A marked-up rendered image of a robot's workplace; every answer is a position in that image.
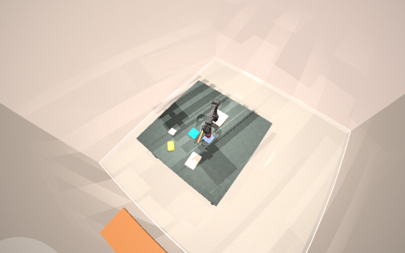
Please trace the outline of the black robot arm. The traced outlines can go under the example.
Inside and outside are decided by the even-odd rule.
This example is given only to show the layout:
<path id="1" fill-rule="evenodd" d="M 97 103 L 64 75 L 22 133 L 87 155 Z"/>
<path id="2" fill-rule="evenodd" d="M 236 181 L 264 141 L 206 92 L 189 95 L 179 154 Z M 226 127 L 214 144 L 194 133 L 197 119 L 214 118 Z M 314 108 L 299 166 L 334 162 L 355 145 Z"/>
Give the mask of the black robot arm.
<path id="1" fill-rule="evenodd" d="M 202 130 L 205 134 L 209 133 L 210 128 L 212 127 L 213 121 L 216 122 L 219 118 L 219 115 L 217 113 L 219 104 L 220 104 L 220 100 L 214 99 L 212 101 L 212 108 L 210 110 L 210 115 L 205 120 L 205 125 L 202 125 Z"/>

